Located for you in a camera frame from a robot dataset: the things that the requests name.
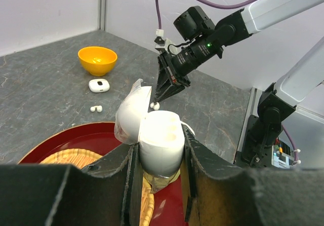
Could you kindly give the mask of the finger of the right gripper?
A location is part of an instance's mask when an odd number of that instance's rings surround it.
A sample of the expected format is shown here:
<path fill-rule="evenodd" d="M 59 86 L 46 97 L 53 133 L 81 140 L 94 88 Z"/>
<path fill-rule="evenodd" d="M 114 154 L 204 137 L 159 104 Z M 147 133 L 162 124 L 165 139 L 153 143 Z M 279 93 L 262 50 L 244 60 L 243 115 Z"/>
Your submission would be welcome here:
<path fill-rule="evenodd" d="M 174 96 L 184 89 L 185 86 L 183 85 L 172 85 L 171 83 L 164 83 L 158 88 L 158 101 L 163 101 L 171 96 Z"/>
<path fill-rule="evenodd" d="M 161 102 L 158 101 L 158 88 L 162 86 L 164 83 L 171 83 L 169 80 L 170 73 L 165 67 L 165 61 L 162 58 L 158 58 L 158 77 L 155 88 L 155 95 L 153 102 Z"/>

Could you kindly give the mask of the white oval charging case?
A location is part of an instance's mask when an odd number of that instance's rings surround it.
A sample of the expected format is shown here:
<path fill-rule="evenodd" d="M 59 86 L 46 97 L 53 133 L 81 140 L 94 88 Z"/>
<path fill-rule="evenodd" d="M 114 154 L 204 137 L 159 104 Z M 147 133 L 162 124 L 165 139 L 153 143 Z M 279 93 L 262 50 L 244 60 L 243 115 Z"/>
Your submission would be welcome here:
<path fill-rule="evenodd" d="M 114 135 L 124 144 L 139 146 L 144 178 L 157 193 L 180 174 L 185 138 L 178 114 L 149 110 L 152 87 L 137 79 L 115 114 Z"/>

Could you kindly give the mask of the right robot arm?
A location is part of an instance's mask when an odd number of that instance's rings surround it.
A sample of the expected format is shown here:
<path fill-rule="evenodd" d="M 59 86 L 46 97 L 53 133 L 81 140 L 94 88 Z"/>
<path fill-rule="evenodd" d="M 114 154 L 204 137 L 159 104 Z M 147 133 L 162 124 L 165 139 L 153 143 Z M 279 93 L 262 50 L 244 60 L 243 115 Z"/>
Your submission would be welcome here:
<path fill-rule="evenodd" d="M 213 56 L 222 57 L 224 47 L 241 42 L 279 22 L 323 3 L 323 0 L 249 0 L 234 6 L 233 13 L 214 23 L 199 6 L 188 8 L 174 26 L 184 42 L 175 46 L 156 31 L 159 51 L 154 103 L 190 86 L 188 74 Z M 285 75 L 262 92 L 257 114 L 250 115 L 242 149 L 235 164 L 242 167 L 293 169 L 300 164 L 299 150 L 290 153 L 280 142 L 282 122 L 297 105 L 323 82 L 323 41 L 319 41 Z"/>

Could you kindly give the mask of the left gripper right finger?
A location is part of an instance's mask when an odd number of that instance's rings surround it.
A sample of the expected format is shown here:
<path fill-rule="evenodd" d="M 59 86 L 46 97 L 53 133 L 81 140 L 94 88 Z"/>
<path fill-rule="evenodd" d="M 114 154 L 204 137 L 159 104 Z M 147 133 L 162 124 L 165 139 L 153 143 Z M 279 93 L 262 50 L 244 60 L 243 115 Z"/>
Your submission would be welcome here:
<path fill-rule="evenodd" d="M 323 170 L 240 168 L 183 133 L 189 225 L 323 225 Z"/>

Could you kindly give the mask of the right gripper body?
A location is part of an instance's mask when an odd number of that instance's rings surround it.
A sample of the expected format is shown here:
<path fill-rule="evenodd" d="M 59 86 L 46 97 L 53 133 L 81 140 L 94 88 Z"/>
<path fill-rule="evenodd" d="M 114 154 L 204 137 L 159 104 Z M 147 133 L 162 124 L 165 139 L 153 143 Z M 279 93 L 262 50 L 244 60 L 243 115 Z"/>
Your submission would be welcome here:
<path fill-rule="evenodd" d="M 162 52 L 158 56 L 158 83 L 169 83 L 173 86 L 190 86 L 190 80 L 187 75 L 180 71 L 179 63 L 175 56 L 167 52 Z"/>

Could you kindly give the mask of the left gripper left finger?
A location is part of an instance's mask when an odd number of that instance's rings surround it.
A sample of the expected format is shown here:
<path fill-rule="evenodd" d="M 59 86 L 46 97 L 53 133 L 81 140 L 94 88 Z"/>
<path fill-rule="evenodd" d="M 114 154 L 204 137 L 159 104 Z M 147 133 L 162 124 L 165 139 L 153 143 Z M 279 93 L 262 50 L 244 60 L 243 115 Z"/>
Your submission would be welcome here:
<path fill-rule="evenodd" d="M 121 144 L 78 169 L 1 166 L 1 225 L 138 225 L 143 172 L 138 145 Z"/>

